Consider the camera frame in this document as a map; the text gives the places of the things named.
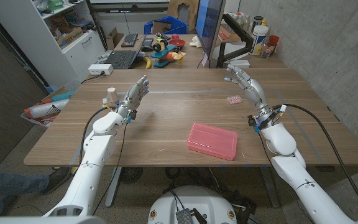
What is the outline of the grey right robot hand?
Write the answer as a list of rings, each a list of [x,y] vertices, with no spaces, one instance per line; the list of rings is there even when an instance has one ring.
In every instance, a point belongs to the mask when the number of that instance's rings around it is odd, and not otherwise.
[[[241,68],[228,65],[226,70],[233,75],[233,78],[225,77],[225,81],[238,84],[245,92],[247,101],[255,108],[257,120],[261,123],[268,119],[273,110],[269,108],[264,89],[260,83]]]

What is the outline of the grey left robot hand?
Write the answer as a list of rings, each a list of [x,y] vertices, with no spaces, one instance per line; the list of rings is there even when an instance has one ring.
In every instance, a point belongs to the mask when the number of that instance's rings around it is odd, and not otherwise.
[[[144,75],[125,93],[123,100],[120,102],[117,113],[123,118],[128,117],[130,112],[136,110],[142,98],[149,92],[149,80]]]

